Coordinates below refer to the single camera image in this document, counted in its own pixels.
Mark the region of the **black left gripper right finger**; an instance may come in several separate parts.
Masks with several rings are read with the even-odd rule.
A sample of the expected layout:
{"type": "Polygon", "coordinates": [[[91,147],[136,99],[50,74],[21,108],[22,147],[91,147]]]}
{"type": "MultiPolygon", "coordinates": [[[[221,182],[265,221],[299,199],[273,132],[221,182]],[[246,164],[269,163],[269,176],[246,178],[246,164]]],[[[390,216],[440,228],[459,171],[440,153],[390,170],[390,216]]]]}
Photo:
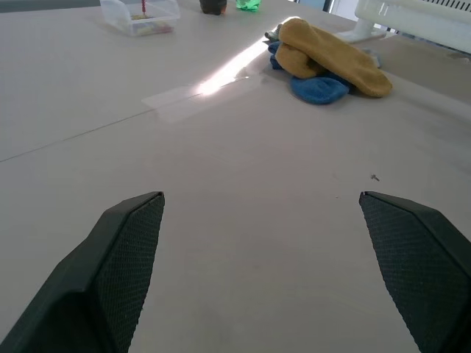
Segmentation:
{"type": "Polygon", "coordinates": [[[470,351],[470,242],[438,210],[364,191],[386,289],[421,352],[470,351]]]}

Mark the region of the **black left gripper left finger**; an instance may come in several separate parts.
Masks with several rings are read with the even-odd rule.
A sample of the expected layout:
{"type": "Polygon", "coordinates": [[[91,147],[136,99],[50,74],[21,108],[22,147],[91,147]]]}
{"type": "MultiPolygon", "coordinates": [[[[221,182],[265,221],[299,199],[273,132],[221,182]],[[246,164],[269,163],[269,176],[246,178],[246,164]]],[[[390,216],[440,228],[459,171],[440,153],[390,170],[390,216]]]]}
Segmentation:
{"type": "Polygon", "coordinates": [[[163,192],[104,211],[1,342],[2,352],[128,352],[152,277],[163,192]]]}

